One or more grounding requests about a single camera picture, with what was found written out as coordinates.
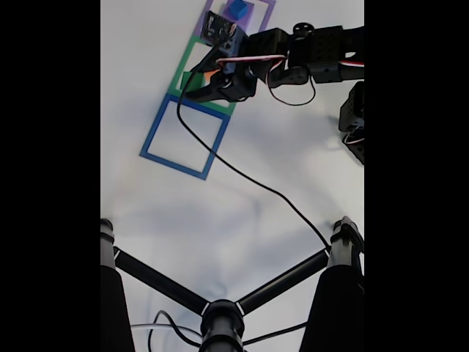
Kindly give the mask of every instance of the black tripod leg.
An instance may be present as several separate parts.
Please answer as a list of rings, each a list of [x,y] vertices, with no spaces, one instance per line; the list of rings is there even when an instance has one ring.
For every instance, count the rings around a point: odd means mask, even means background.
[[[348,238],[332,243],[328,269],[317,284],[300,352],[364,351],[364,277]]]
[[[209,304],[209,301],[205,298],[188,290],[167,276],[158,273],[156,270],[121,249],[114,247],[114,252],[116,255],[115,260],[117,268],[125,271],[127,274],[147,284],[197,315],[202,315],[205,307]]]
[[[283,292],[308,279],[318,271],[321,271],[325,268],[327,263],[328,256],[325,250],[319,251],[315,255],[269,281],[267,284],[241,298],[238,303],[243,309],[244,315],[253,312],[255,309],[281,295]]]
[[[124,287],[114,265],[112,225],[101,219],[100,352],[135,352]]]

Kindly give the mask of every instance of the orange object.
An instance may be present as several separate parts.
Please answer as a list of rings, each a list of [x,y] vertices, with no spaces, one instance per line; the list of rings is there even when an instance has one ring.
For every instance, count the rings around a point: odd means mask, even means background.
[[[215,71],[210,71],[210,72],[205,72],[204,73],[204,80],[205,80],[205,84],[209,84],[210,83],[210,78],[215,75],[218,71],[218,70],[215,70]]]

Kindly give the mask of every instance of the cable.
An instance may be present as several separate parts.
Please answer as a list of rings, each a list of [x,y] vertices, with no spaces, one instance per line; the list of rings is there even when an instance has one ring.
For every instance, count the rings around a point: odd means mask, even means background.
[[[342,61],[340,61],[340,63],[343,64],[344,66],[365,67],[364,62],[355,62],[355,61],[342,60]]]
[[[221,62],[255,62],[255,61],[268,61],[273,59],[286,59],[285,55],[260,55],[260,56],[239,56],[239,57],[227,57],[217,59],[215,63]]]
[[[171,324],[135,324],[131,325],[130,328],[132,330],[158,330],[158,329],[171,329],[173,330],[173,325]],[[177,328],[180,331],[186,331],[190,332],[191,334],[197,335],[197,337],[202,338],[202,335],[200,335],[197,331],[186,328],[185,326],[177,326]]]
[[[166,319],[168,319],[169,321],[169,324],[171,325],[171,327],[173,328],[174,332],[176,333],[177,336],[179,336],[182,341],[184,341],[185,343],[191,345],[191,346],[194,346],[194,347],[200,347],[200,343],[197,343],[197,342],[194,342],[192,341],[191,339],[188,339],[180,330],[179,330],[179,327],[174,323],[173,319],[169,316],[169,314],[167,312],[165,312],[164,310],[161,310],[159,311],[156,316],[155,316],[155,319],[153,320],[153,324],[156,324],[156,321],[158,320],[158,318],[160,317],[160,315],[164,315],[166,317]],[[153,334],[153,330],[150,330],[149,334],[148,334],[148,341],[147,341],[147,346],[148,346],[148,352],[152,352],[152,345],[151,345],[151,342],[152,342],[152,334]]]
[[[365,140],[365,137],[363,138],[360,138],[360,139],[357,139],[355,141],[351,141],[351,142],[345,142],[345,144],[357,144],[359,142],[363,142]]]
[[[300,329],[304,328],[306,326],[306,324],[307,324],[307,322],[296,325],[296,326],[292,326],[291,328],[288,328],[288,329],[283,329],[283,330],[279,330],[279,331],[276,331],[276,332],[271,332],[270,334],[262,335],[262,336],[256,337],[255,339],[243,342],[243,345],[244,346],[251,345],[253,343],[256,343],[256,342],[259,342],[259,341],[264,341],[264,340],[270,339],[272,337],[277,337],[277,336],[287,334],[287,333],[292,332],[292,331],[300,330]]]
[[[210,60],[210,58],[216,53],[216,51],[224,44],[224,41],[223,42],[220,42],[219,44],[215,45],[212,47],[212,50],[210,50],[210,52],[206,55],[205,58],[203,58],[202,61],[200,61],[200,63],[197,65],[197,67],[203,67],[207,62],[208,60]],[[196,72],[199,71],[198,68],[196,68],[195,70],[193,70],[193,72],[191,73],[191,75],[189,76],[189,79],[188,81],[186,82],[184,88],[182,89],[182,92],[181,92],[181,96],[179,96],[179,100],[177,101],[177,108],[176,108],[176,113],[177,113],[177,118],[179,119],[179,121],[181,122],[182,126],[184,126],[184,128],[195,138],[197,139],[197,141],[199,141],[200,144],[202,144],[205,149],[207,149],[210,153],[212,153],[219,161],[221,161],[223,164],[225,164],[227,167],[229,167],[231,170],[233,170],[234,172],[236,172],[237,174],[239,174],[240,176],[243,176],[246,180],[249,180],[251,181],[252,183],[255,183],[256,185],[258,185],[259,187],[263,188],[263,189],[266,189],[274,194],[276,194],[277,196],[279,196],[280,198],[282,198],[285,202],[287,202],[287,204],[291,207],[291,209],[294,210],[294,212],[296,212],[296,214],[298,214],[299,217],[302,218],[302,220],[305,221],[305,223],[307,223],[310,228],[313,229],[313,231],[316,232],[316,234],[319,236],[320,240],[324,243],[325,245],[325,248],[327,250],[327,252],[330,252],[330,246],[328,244],[328,242],[325,240],[325,238],[321,235],[321,232],[319,232],[319,230],[313,225],[312,222],[310,222],[294,205],[292,202],[290,202],[290,200],[288,198],[286,198],[282,193],[280,193],[279,191],[276,191],[275,189],[272,189],[271,187],[268,187],[262,183],[260,183],[259,181],[256,181],[255,179],[253,179],[252,177],[249,177],[248,175],[246,175],[244,172],[241,172],[240,170],[236,169],[234,166],[232,166],[230,163],[228,163],[227,161],[225,161],[225,159],[223,159],[222,157],[220,157],[217,153],[215,153],[212,148],[210,148],[208,145],[205,144],[204,141],[202,141],[200,139],[199,136],[197,136],[194,131],[191,130],[191,128],[189,126],[187,126],[187,124],[184,122],[184,120],[182,119],[181,117],[181,105],[182,105],[182,101],[184,99],[184,96],[185,96],[185,93],[187,92],[188,90],[188,87],[189,87],[189,84],[191,84],[194,76],[196,75]]]
[[[344,140],[344,143],[345,143],[345,144],[356,144],[356,143],[359,143],[359,142],[362,142],[362,141],[365,140],[365,137],[363,137],[363,138],[360,138],[360,139],[356,139],[355,141],[351,141],[351,142],[348,141],[349,138],[350,138],[350,136],[352,136],[352,135],[354,134],[354,132],[355,132],[356,130],[358,130],[359,128],[360,128],[360,126],[357,126],[357,127],[355,127],[355,128],[353,129],[352,132],[350,132],[349,134],[347,134],[347,137],[345,137],[345,140]]]
[[[292,104],[292,103],[288,103],[280,98],[277,98],[275,94],[273,94],[273,91],[272,91],[272,88],[270,88],[270,85],[269,85],[269,74],[274,71],[284,60],[281,60],[279,62],[277,62],[274,66],[272,66],[272,68],[267,72],[267,75],[265,75],[265,84],[267,85],[267,88],[269,89],[269,92],[270,94],[273,96],[273,98],[275,100],[278,100],[279,102],[285,104],[285,105],[288,105],[288,106],[303,106],[303,105],[307,105],[309,104],[310,102],[312,102],[315,98],[316,98],[316,88],[314,88],[314,84],[313,84],[313,76],[312,75],[309,75],[309,81],[311,82],[311,87],[313,87],[313,97],[308,100],[307,102],[305,103],[300,103],[300,104]]]

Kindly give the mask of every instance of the green square outline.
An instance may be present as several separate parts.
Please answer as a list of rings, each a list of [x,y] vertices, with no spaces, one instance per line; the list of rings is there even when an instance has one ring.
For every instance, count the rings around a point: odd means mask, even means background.
[[[168,93],[171,95],[175,95],[177,97],[181,96],[181,91],[177,88],[177,82],[179,81],[179,77],[182,75],[182,71],[184,70],[184,66],[186,62],[189,60],[189,56],[191,55],[192,49],[196,43],[201,43],[206,45],[199,36],[191,35],[191,39],[189,40],[188,46],[185,48],[184,55],[182,55],[182,59],[177,66],[176,73],[171,80],[171,84],[169,85]],[[233,110],[235,110],[236,103],[230,103],[228,107],[220,106],[218,104],[207,102],[207,103],[200,103],[199,105],[205,106],[209,109],[216,110],[221,112],[222,114],[226,114],[231,116],[233,114]]]

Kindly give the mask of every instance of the blue square outline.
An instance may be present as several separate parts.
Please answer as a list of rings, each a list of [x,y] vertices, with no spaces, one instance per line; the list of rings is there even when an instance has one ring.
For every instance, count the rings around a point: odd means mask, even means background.
[[[158,113],[156,114],[155,121],[153,121],[152,127],[149,130],[148,136],[145,139],[145,143],[143,147],[141,148],[139,156],[149,159],[151,161],[155,161],[164,166],[171,167],[172,169],[176,169],[178,171],[184,172],[185,174],[200,178],[201,180],[206,180],[208,176],[208,172],[210,171],[210,167],[212,167],[213,159],[215,159],[215,154],[213,153],[209,154],[207,162],[205,163],[205,167],[202,172],[196,171],[194,169],[177,164],[168,159],[161,158],[159,156],[148,153],[148,148],[152,143],[153,137],[155,136],[156,130],[158,129],[158,126],[160,125],[161,119],[163,119],[163,115],[166,111],[166,107],[168,106],[170,101],[174,101],[175,103],[177,103],[179,101],[179,97],[177,97],[176,95],[169,94],[169,93],[165,95],[163,102],[160,105],[160,109],[158,110]],[[228,127],[230,116],[227,114],[223,114],[219,111],[209,109],[206,106],[199,105],[198,103],[194,103],[193,101],[190,101],[187,99],[184,99],[182,101],[182,104],[184,106],[203,112],[205,114],[209,114],[211,116],[217,117],[218,119],[221,120],[220,129],[218,130],[217,136],[212,146],[212,151],[216,153],[218,150],[218,147],[220,147],[220,143],[225,134],[226,128]]]

